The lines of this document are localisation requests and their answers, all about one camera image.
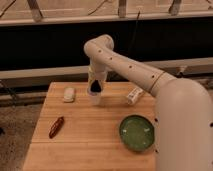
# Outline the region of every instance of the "wooden table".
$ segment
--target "wooden table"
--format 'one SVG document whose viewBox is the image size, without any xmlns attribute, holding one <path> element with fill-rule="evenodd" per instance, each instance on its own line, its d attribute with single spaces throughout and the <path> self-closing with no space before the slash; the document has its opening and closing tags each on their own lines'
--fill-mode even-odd
<svg viewBox="0 0 213 171">
<path fill-rule="evenodd" d="M 74 103 L 63 103 L 66 87 L 76 88 Z M 134 88 L 129 82 L 106 83 L 100 106 L 92 106 L 87 83 L 52 83 L 38 120 L 24 171 L 154 171 L 154 148 L 139 154 L 128 150 L 119 137 L 124 117 L 142 114 L 154 120 L 154 99 L 145 94 L 134 106 L 125 96 Z M 54 121 L 65 123 L 55 138 L 48 133 Z"/>
</svg>

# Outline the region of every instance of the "cable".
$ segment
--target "cable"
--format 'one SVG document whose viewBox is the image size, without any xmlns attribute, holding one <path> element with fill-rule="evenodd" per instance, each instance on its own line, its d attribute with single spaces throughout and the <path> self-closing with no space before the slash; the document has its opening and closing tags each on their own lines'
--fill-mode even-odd
<svg viewBox="0 0 213 171">
<path fill-rule="evenodd" d="M 101 2 L 92 12 L 90 12 L 87 15 L 92 15 L 93 13 L 95 13 L 96 11 L 98 11 L 106 2 L 109 2 L 109 0 L 104 0 L 103 2 Z"/>
<path fill-rule="evenodd" d="M 139 22 L 139 19 L 140 19 L 140 15 L 141 15 L 141 12 L 139 11 L 138 15 L 137 15 L 137 18 L 136 18 L 135 29 L 133 31 L 132 39 L 130 41 L 130 44 L 129 44 L 129 47 L 128 47 L 128 51 L 127 51 L 127 57 L 129 57 L 129 58 L 131 58 L 132 48 L 133 48 L 133 46 L 135 44 L 137 30 L 138 30 L 138 22 Z M 110 77 L 110 81 L 113 81 L 116 78 L 117 75 L 118 75 L 117 73 L 112 73 L 112 76 Z"/>
<path fill-rule="evenodd" d="M 135 44 L 135 38 L 136 38 L 136 35 L 137 35 L 138 21 L 139 21 L 139 18 L 140 18 L 140 14 L 141 14 L 141 12 L 139 11 L 138 15 L 137 15 L 136 23 L 135 23 L 135 29 L 134 29 L 134 32 L 133 32 L 133 35 L 132 35 L 132 40 L 130 41 L 128 52 L 127 52 L 127 56 L 128 57 L 131 56 L 131 51 L 132 51 L 132 48 L 133 48 L 133 46 Z"/>
</svg>

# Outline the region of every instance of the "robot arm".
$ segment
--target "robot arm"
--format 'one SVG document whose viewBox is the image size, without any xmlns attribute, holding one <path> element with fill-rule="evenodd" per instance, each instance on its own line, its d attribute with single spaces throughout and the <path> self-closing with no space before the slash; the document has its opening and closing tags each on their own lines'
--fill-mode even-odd
<svg viewBox="0 0 213 171">
<path fill-rule="evenodd" d="M 110 67 L 156 97 L 156 171 L 212 171 L 213 104 L 205 88 L 119 55 L 113 46 L 107 35 L 85 44 L 91 84 L 104 80 Z"/>
<path fill-rule="evenodd" d="M 176 79 L 157 68 L 134 61 L 113 52 L 114 43 L 110 36 L 103 35 L 88 41 L 84 51 L 90 57 L 90 70 L 93 73 L 106 72 L 106 66 L 156 96 L 160 87 Z"/>
</svg>

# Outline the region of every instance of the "floor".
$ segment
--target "floor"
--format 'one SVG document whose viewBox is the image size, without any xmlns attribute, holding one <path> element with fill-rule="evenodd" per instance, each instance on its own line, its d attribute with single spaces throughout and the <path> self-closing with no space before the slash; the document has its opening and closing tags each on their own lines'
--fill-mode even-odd
<svg viewBox="0 0 213 171">
<path fill-rule="evenodd" d="M 0 107 L 0 171 L 21 171 L 42 104 Z"/>
</svg>

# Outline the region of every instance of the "green bowl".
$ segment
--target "green bowl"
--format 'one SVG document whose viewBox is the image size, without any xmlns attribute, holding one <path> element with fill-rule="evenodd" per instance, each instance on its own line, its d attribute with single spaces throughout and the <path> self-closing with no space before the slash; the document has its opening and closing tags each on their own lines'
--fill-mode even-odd
<svg viewBox="0 0 213 171">
<path fill-rule="evenodd" d="M 119 133 L 122 142 L 136 152 L 142 152 L 154 143 L 152 123 L 140 115 L 124 118 L 120 124 Z"/>
</svg>

